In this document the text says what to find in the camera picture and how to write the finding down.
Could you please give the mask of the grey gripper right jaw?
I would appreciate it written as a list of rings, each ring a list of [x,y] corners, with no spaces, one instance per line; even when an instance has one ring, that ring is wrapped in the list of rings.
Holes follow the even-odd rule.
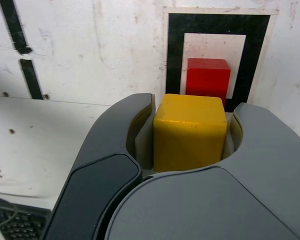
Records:
[[[107,240],[300,240],[300,137],[241,103],[236,150],[209,167],[160,173],[115,210]]]

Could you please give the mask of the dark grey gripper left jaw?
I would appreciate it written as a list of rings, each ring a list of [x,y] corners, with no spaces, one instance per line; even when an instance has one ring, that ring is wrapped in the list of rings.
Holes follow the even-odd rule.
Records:
[[[42,233],[44,240],[102,240],[122,199],[143,181],[135,140],[153,122],[151,93],[132,94],[92,125]]]

